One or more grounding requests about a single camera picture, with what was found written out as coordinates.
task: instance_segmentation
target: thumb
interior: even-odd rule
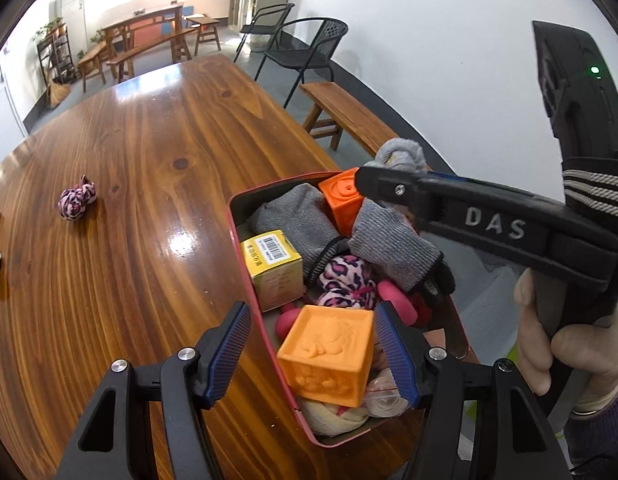
[[[551,351],[564,364],[595,375],[618,374],[618,309],[609,328],[575,324],[561,329]]]

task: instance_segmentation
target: table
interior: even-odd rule
[[[102,27],[102,31],[105,33],[109,59],[113,59],[116,56],[113,40],[119,36],[122,37],[122,46],[126,52],[134,47],[134,32],[136,30],[154,27],[163,22],[173,22],[174,30],[180,30],[182,28],[182,6],[183,4],[172,4],[163,7],[151,7],[150,9],[146,9],[142,14],[138,14],[137,16],[128,14],[115,23],[110,23],[106,27]],[[134,27],[135,24],[148,20],[151,20],[151,22]],[[118,77],[116,67],[111,67],[111,73],[114,78]]]
[[[7,156],[0,440],[24,476],[54,476],[115,359],[162,360],[195,344],[246,297],[228,228],[234,193],[336,169],[223,55],[103,90]],[[99,198],[83,219],[67,222],[55,203],[83,173]],[[158,470],[167,479],[160,410],[152,410]],[[314,446],[254,328],[227,395],[205,420],[227,479],[374,480],[408,460],[421,416],[410,412],[336,449]]]

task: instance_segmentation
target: striped strap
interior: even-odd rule
[[[618,218],[618,176],[585,170],[562,172],[564,194],[594,211]]]

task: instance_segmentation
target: broom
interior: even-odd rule
[[[57,107],[62,101],[64,101],[67,96],[71,93],[71,85],[61,85],[56,83],[51,78],[51,71],[46,71],[46,80],[48,81],[48,86],[46,88],[49,106],[51,108]]]

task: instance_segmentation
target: fingers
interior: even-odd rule
[[[537,395],[544,395],[549,391],[551,386],[551,375],[549,369],[540,370],[534,367],[529,359],[526,358],[524,352],[518,346],[518,369],[524,377],[524,380],[531,388],[531,391]]]
[[[553,363],[549,336],[538,320],[535,305],[523,306],[518,326],[518,348],[527,360],[539,370],[548,370]]]
[[[569,325],[551,341],[554,355],[567,366],[597,375],[618,374],[618,307],[609,328]]]
[[[531,269],[525,270],[518,279],[514,298],[521,306],[518,326],[518,368],[531,390],[538,395],[544,395],[551,386],[549,368],[553,363],[553,354],[549,337],[535,311]]]
[[[525,270],[516,283],[514,298],[520,309],[518,349],[526,360],[538,370],[548,370],[553,363],[549,337],[535,311],[534,279],[531,269]]]
[[[520,306],[530,306],[535,303],[534,277],[531,269],[525,270],[518,279],[516,288],[513,290],[513,297]]]

